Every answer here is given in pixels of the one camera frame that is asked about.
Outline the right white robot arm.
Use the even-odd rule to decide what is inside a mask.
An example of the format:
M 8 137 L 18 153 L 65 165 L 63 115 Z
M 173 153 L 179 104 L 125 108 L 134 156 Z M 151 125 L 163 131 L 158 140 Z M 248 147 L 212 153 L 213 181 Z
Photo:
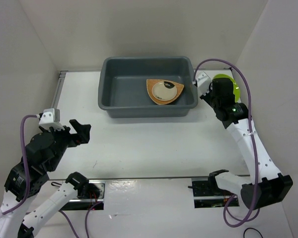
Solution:
M 199 97 L 213 108 L 217 119 L 237 143 L 250 175 L 244 178 L 228 170 L 212 172 L 208 177 L 208 191 L 213 195 L 229 191 L 248 209 L 282 202 L 293 180 L 283 175 L 268 155 L 247 106 L 235 100 L 233 82 L 229 78 L 207 78 L 197 82 L 197 89 Z

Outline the orange woven triangular basket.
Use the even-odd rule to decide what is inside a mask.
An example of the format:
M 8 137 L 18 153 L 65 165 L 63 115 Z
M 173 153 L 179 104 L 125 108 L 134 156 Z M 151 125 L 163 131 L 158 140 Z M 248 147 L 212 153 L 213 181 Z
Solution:
M 156 98 L 153 96 L 153 94 L 152 94 L 152 88 L 153 88 L 153 86 L 154 86 L 156 83 L 158 83 L 158 82 L 160 82 L 160 81 L 168 81 L 168 82 L 172 82 L 172 83 L 176 86 L 176 88 L 177 88 L 177 95 L 176 95 L 173 99 L 171 99 L 171 100 L 169 100 L 169 101 L 161 101 L 161 100 L 156 99 Z M 146 88 L 147 88 L 147 93 L 148 93 L 150 99 L 151 99 L 154 103 L 156 103 L 157 105 L 167 105 L 167 104 L 170 104 L 170 103 L 176 101 L 177 98 L 179 98 L 179 96 L 181 95 L 181 93 L 182 93 L 182 91 L 183 91 L 183 89 L 184 89 L 184 84 L 177 83 L 177 82 L 170 81 L 170 80 L 166 80 L 166 79 L 147 79 L 147 80 L 146 80 Z

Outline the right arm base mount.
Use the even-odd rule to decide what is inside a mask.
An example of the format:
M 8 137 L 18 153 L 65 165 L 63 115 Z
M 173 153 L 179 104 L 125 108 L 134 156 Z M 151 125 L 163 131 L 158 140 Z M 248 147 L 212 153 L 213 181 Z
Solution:
M 224 207 L 232 196 L 229 191 L 213 189 L 207 177 L 192 178 L 188 189 L 192 191 L 195 209 Z

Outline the cream plate with black mark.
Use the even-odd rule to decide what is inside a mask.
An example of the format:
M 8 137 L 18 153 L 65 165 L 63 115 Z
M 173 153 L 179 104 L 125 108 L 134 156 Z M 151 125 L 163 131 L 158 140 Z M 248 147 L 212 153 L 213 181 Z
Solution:
M 169 101 L 177 95 L 177 88 L 172 82 L 160 81 L 152 88 L 153 96 L 161 101 Z

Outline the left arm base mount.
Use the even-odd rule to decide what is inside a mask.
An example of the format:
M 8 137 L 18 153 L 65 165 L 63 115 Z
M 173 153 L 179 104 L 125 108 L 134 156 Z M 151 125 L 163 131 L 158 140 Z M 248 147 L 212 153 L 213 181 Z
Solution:
M 62 207 L 62 211 L 88 210 L 98 203 L 93 210 L 103 210 L 105 183 L 90 183 L 89 190 L 83 197 L 74 198 Z

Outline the green round plate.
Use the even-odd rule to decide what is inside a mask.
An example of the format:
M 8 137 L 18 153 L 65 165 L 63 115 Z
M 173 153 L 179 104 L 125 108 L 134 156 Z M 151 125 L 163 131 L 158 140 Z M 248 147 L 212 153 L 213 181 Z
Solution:
M 220 74 L 216 74 L 213 77 L 213 80 L 219 79 L 219 78 L 228 78 L 233 83 L 233 94 L 235 96 L 235 102 L 240 103 L 241 102 L 241 100 L 240 100 L 240 88 L 239 88 L 237 82 L 233 79 L 233 77 L 231 77 L 227 74 L 220 73 Z

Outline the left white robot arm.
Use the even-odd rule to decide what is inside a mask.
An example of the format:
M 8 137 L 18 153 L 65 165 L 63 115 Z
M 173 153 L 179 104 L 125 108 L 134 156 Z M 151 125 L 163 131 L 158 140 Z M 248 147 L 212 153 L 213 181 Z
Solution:
M 22 157 L 4 184 L 0 207 L 0 238 L 33 238 L 42 227 L 71 199 L 84 198 L 89 192 L 89 180 L 79 172 L 71 173 L 61 187 L 32 212 L 27 213 L 41 187 L 49 180 L 48 173 L 56 170 L 68 148 L 87 144 L 91 125 L 70 120 L 72 128 L 50 126 L 24 142 L 24 124 L 20 126 Z

